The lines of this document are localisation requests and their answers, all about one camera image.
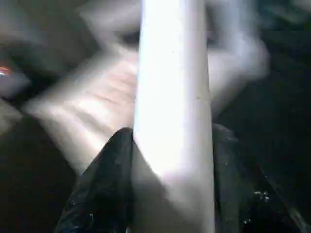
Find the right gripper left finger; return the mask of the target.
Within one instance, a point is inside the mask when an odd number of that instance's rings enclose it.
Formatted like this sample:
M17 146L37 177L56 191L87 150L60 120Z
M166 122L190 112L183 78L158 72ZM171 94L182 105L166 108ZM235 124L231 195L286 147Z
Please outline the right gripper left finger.
M115 132L79 177L56 233L125 233L132 220L133 131Z

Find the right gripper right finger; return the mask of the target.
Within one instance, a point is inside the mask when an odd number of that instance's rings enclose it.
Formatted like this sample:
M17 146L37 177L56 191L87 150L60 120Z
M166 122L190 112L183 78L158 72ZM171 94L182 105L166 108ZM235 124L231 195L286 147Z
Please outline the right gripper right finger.
M215 231L305 233L307 223L258 166L248 147L220 124L212 125Z

